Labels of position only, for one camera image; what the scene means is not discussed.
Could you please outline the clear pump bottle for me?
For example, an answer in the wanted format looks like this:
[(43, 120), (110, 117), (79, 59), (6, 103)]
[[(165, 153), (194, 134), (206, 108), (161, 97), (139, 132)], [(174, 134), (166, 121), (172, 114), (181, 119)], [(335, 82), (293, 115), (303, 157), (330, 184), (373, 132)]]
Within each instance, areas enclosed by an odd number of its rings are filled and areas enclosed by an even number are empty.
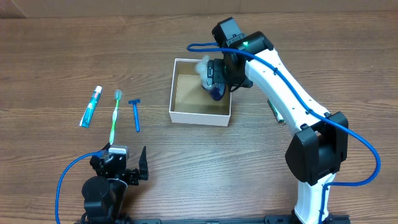
[(222, 65), (222, 59), (214, 60), (214, 85), (208, 86), (206, 84), (206, 69), (207, 63), (210, 59), (208, 55), (205, 55), (196, 65), (195, 71), (199, 74), (201, 79), (202, 88), (207, 91), (210, 96), (215, 100), (219, 101), (224, 97), (226, 92), (226, 83), (224, 82), (222, 72), (224, 71), (224, 66)]

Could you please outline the toothpaste tube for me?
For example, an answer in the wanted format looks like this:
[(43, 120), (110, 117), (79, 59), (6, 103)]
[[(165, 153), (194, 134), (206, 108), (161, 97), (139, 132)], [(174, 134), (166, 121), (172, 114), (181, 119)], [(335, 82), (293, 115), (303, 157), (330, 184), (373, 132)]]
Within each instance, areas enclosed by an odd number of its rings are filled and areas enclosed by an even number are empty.
[(83, 128), (89, 128), (90, 127), (90, 123), (91, 123), (91, 119), (93, 117), (96, 105), (98, 103), (98, 100), (101, 97), (101, 92), (102, 92), (103, 87), (102, 86), (96, 86), (92, 96), (91, 96), (91, 100), (88, 103), (85, 113), (83, 115), (83, 117), (80, 120), (80, 126)]

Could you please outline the blue disposable razor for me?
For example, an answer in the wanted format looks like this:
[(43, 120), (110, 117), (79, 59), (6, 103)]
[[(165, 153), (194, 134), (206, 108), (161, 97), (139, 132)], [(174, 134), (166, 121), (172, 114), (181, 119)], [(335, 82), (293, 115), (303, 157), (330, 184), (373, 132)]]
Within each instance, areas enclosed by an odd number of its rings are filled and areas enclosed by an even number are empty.
[(136, 128), (136, 132), (139, 133), (140, 132), (140, 124), (139, 124), (139, 115), (138, 115), (138, 110), (137, 110), (137, 104), (140, 103), (140, 99), (136, 99), (136, 100), (130, 100), (128, 101), (128, 103), (132, 106), (133, 108), (133, 112), (134, 112), (134, 122), (135, 122), (135, 128)]

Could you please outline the green soap packet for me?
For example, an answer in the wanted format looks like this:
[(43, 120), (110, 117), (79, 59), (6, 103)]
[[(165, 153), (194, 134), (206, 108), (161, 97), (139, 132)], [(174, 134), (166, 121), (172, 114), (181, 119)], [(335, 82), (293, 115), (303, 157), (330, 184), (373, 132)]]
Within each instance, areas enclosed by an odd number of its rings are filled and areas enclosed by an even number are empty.
[(269, 104), (269, 106), (270, 106), (270, 108), (271, 108), (271, 110), (272, 110), (277, 122), (278, 123), (284, 123), (285, 121), (284, 121), (283, 116), (279, 113), (279, 111), (274, 106), (274, 104), (270, 100), (268, 100), (267, 102), (268, 102), (268, 104)]

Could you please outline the green toothbrush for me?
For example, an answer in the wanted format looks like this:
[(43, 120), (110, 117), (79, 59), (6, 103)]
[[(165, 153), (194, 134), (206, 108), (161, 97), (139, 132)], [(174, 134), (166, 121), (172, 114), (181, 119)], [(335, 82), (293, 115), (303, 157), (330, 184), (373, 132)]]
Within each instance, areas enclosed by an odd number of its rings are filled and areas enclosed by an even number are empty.
[(115, 90), (114, 99), (116, 101), (116, 105), (115, 105), (114, 111), (113, 111), (112, 127), (111, 127), (111, 132), (109, 134), (109, 143), (110, 143), (110, 145), (112, 145), (113, 142), (114, 142), (116, 121), (117, 121), (117, 118), (118, 118), (119, 102), (120, 102), (120, 100), (122, 98), (122, 95), (123, 95), (123, 93), (122, 93), (121, 90), (119, 90), (119, 89)]

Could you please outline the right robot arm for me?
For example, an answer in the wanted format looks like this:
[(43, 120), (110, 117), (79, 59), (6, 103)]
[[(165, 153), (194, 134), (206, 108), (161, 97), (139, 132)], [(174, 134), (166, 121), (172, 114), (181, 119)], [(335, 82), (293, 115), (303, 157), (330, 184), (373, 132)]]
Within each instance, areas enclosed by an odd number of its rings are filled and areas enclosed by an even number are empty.
[(271, 100), (290, 128), (292, 140), (286, 163), (298, 180), (297, 203), (290, 223), (350, 223), (347, 215), (328, 209), (328, 186), (333, 182), (348, 148), (348, 120), (318, 104), (282, 63), (262, 32), (213, 30), (215, 49), (222, 51), (224, 82), (231, 91), (257, 85)]

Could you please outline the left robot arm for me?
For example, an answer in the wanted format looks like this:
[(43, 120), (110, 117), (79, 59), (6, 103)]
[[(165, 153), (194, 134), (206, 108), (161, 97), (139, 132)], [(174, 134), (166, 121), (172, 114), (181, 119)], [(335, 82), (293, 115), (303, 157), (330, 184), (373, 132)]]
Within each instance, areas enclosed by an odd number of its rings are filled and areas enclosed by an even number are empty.
[(93, 155), (90, 165), (96, 175), (82, 187), (85, 213), (82, 223), (132, 223), (128, 215), (121, 213), (126, 190), (149, 178), (146, 148), (139, 158), (137, 169), (128, 169), (129, 148), (127, 146), (105, 145)]

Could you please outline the white cardboard box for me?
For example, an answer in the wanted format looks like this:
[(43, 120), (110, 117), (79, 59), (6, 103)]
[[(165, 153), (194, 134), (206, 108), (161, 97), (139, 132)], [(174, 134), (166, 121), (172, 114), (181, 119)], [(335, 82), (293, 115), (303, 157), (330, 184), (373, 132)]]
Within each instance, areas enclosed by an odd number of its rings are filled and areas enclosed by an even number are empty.
[(169, 115), (173, 123), (227, 126), (231, 117), (232, 95), (215, 101), (203, 89), (195, 71), (198, 59), (176, 58), (172, 75)]

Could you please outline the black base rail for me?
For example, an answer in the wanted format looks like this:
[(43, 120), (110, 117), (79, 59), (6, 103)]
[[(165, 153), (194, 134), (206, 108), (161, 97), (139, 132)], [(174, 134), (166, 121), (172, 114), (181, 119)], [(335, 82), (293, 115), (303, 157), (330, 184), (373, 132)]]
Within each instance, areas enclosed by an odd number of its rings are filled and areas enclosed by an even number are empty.
[(299, 224), (301, 221), (295, 215), (266, 215), (263, 218), (221, 218), (221, 219), (183, 219), (161, 220), (131, 219), (130, 224)]

